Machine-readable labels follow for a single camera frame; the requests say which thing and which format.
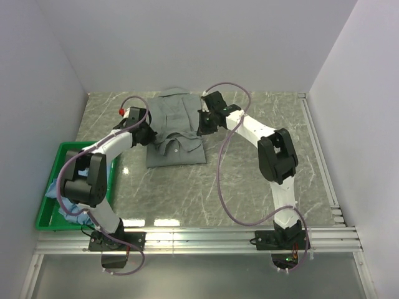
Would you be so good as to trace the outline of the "grey long sleeve shirt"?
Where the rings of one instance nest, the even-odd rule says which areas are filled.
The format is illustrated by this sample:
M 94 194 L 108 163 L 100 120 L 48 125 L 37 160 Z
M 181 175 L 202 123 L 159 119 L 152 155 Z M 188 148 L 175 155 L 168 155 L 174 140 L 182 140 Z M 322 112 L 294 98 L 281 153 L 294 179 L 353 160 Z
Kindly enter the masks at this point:
M 205 164 L 203 139 L 197 135 L 200 96 L 175 87 L 149 99 L 148 106 L 157 134 L 147 146 L 146 167 Z

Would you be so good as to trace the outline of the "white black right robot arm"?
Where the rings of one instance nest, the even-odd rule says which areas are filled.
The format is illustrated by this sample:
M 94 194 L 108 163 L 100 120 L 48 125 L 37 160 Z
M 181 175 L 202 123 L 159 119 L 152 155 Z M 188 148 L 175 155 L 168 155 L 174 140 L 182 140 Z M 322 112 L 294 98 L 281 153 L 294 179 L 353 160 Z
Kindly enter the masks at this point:
M 203 92 L 197 134 L 210 135 L 222 127 L 229 131 L 221 151 L 234 134 L 242 136 L 257 149 L 262 176 L 269 182 L 275 210 L 274 233 L 267 242 L 271 249 L 309 249 L 310 240 L 303 215 L 296 207 L 294 179 L 299 160 L 290 133 L 268 127 L 249 116 L 239 106 L 228 105 L 220 92 Z

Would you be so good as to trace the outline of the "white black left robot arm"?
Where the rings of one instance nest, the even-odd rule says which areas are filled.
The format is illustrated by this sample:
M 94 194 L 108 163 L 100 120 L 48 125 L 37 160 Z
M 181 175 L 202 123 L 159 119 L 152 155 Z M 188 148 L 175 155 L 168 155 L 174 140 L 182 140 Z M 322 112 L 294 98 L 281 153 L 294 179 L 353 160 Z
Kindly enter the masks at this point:
M 89 147 L 69 150 L 57 178 L 57 196 L 66 197 L 89 216 L 110 250 L 136 246 L 126 240 L 123 221 L 107 201 L 107 167 L 124 151 L 155 140 L 156 132 L 147 122 L 150 118 L 148 108 L 130 107 L 106 137 Z

